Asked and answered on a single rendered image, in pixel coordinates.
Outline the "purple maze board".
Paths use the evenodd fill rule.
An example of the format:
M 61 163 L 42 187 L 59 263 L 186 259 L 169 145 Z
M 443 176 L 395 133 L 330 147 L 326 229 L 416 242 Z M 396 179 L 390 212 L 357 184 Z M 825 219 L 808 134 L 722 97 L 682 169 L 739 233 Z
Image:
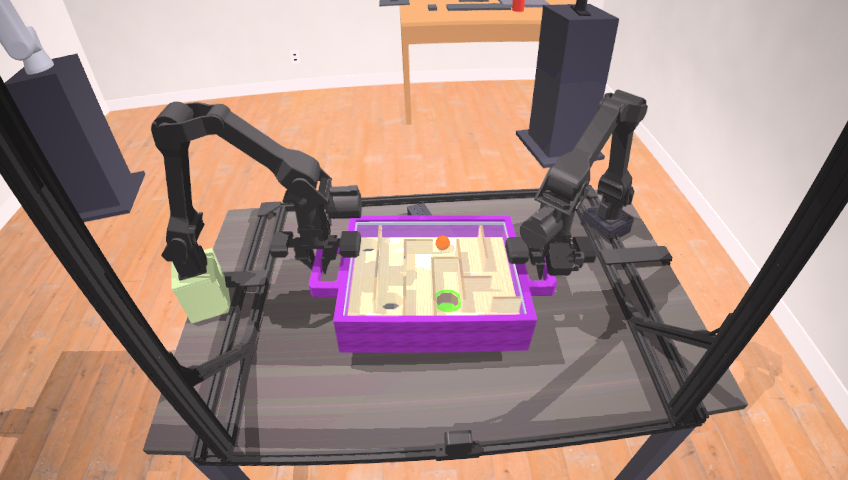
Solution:
M 309 282 L 313 297 L 337 297 L 339 352 L 528 350 L 531 296 L 556 290 L 547 265 L 547 281 L 532 281 L 508 263 L 510 216 L 361 216 L 348 231 L 361 234 L 360 255 L 341 256 L 338 279 L 319 282 L 317 249 Z

